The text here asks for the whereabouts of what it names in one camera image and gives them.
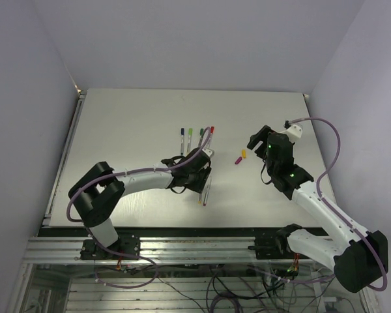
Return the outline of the dark green end white pen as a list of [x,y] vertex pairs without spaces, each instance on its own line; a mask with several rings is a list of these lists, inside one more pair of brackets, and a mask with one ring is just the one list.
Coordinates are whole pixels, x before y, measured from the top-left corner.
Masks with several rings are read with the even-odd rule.
[[202,144],[203,144],[203,137],[204,137],[204,134],[203,134],[203,136],[200,136],[199,135],[199,140],[198,140],[198,147],[201,147],[202,146]]

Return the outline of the light green end white pen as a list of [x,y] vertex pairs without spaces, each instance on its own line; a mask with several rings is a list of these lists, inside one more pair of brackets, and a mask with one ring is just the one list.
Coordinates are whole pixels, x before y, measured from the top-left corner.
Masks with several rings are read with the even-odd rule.
[[192,135],[187,137],[186,153],[189,154],[192,148]]

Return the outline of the blue end white pen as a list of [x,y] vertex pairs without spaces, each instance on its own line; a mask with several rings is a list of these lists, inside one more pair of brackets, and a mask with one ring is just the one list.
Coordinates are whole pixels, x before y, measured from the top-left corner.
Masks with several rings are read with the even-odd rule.
[[182,156],[184,155],[184,136],[181,136],[180,155],[182,155]]

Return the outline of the red end white pen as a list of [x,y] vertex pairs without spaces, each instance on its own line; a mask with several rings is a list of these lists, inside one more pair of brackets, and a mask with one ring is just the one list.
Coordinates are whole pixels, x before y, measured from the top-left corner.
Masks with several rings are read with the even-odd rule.
[[213,134],[210,133],[210,135],[209,135],[209,140],[208,140],[208,142],[207,142],[207,144],[206,144],[206,148],[210,148],[210,146],[211,146],[211,141],[212,141],[212,137],[213,137]]

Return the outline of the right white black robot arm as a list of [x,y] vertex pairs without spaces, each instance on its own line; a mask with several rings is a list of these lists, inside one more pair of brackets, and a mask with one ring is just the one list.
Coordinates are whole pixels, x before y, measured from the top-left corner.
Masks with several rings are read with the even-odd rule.
[[323,239],[302,226],[290,224],[276,232],[275,253],[282,258],[294,253],[309,257],[330,269],[338,282],[353,293],[370,287],[378,279],[386,284],[386,236],[380,231],[370,232],[326,199],[319,183],[295,164],[293,147],[301,135],[298,125],[283,132],[265,125],[247,144],[263,161],[270,184],[310,214],[330,237]]

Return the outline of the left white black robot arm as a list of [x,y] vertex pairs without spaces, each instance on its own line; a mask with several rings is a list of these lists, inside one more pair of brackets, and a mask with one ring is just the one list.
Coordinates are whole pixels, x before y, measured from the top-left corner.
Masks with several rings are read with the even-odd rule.
[[111,214],[121,198],[152,189],[180,194],[186,190],[202,193],[211,173],[214,151],[193,149],[187,156],[163,159],[157,166],[115,173],[107,162],[95,164],[68,192],[66,210],[74,207],[80,222],[98,241],[96,250],[105,259],[114,258],[120,250],[120,238]]

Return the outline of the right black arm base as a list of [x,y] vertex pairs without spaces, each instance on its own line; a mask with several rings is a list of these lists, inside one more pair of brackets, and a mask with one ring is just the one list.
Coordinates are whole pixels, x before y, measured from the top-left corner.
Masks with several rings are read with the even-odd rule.
[[275,232],[274,235],[256,237],[248,250],[255,252],[257,260],[270,260],[271,258],[293,257],[295,253],[289,247],[287,238],[297,230],[303,230],[298,224],[290,224]]

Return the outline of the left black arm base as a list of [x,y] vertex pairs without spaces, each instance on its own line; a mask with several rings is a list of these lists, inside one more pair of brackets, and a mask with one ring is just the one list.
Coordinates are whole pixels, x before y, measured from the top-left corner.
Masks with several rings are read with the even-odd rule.
[[84,240],[81,251],[81,260],[117,260],[119,258],[125,260],[134,260],[134,258],[120,256],[120,254],[129,254],[132,256],[138,256],[140,252],[141,242],[137,237],[120,236],[116,242],[104,250],[97,245],[94,239]]

